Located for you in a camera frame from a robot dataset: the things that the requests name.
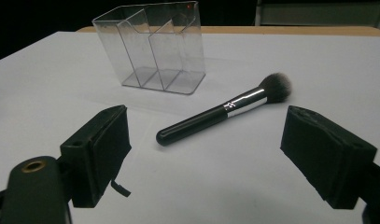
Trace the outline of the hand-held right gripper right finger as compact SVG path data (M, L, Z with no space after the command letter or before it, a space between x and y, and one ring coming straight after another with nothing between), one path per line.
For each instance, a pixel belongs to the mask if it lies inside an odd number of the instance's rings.
M378 205L377 148L330 119L291 105L280 148L332 208L352 209L359 198Z

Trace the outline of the black makeup brush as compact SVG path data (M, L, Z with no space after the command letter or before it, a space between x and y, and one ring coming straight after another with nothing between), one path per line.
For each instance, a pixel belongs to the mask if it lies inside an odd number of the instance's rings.
M221 105L217 105L198 115L158 131L156 140L161 146L168 146L260 105L283 103L289 98L291 91L291 82L285 74L271 74L258 87L246 91Z

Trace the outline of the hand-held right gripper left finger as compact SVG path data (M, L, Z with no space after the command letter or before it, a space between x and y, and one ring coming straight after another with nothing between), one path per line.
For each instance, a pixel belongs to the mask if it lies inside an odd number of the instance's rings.
M132 149L127 107L117 105L102 110L60 146L67 169L70 198L75 207L95 207L110 185L129 197L131 192L116 182L122 163Z

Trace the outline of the clear plastic brush organizer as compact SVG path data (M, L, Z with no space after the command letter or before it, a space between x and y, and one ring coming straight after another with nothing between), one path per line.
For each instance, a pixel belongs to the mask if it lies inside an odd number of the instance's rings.
M192 94L205 77L196 1L120 6L92 24L123 86Z

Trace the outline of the grey metal frame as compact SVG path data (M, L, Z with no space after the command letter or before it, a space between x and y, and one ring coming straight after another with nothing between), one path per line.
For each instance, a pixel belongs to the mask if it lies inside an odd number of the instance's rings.
M380 0L258 0L255 25L380 28Z

